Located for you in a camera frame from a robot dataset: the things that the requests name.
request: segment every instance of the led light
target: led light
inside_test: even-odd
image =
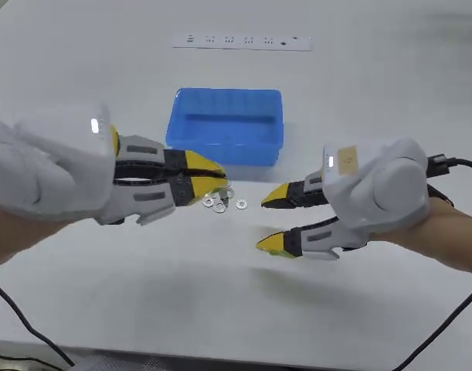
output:
[[[99,128],[98,128],[98,120],[96,118],[91,119],[91,131],[94,134],[98,134]]]

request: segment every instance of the forearm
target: forearm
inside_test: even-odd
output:
[[[472,216],[440,199],[431,199],[430,217],[408,230],[377,237],[461,271],[472,273]]]
[[[52,236],[67,224],[26,220],[0,210],[0,264]]]

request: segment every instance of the gray plastic part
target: gray plastic part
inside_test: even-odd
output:
[[[162,143],[140,137],[139,135],[127,137],[120,135],[119,143],[121,144],[121,149],[119,150],[117,160],[165,162],[165,146]]]
[[[321,191],[321,173],[313,172],[304,179],[304,193]]]
[[[311,230],[301,231],[303,256],[319,260],[337,260],[336,247],[364,247],[368,234],[347,229],[340,220]]]
[[[110,224],[127,216],[138,214],[138,224],[145,225],[167,216],[175,210],[171,187],[168,183],[155,185],[115,185],[110,200],[96,221]]]

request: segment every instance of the white device housing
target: white device housing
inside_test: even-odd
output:
[[[0,205],[36,219],[93,216],[110,198],[115,155],[101,104],[53,107],[14,129],[0,122]]]
[[[429,212],[424,150],[410,138],[326,145],[323,192],[350,230],[381,233]]]

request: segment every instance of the yellow label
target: yellow label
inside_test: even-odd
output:
[[[358,172],[358,150],[355,145],[339,149],[337,157],[339,175],[354,175]]]

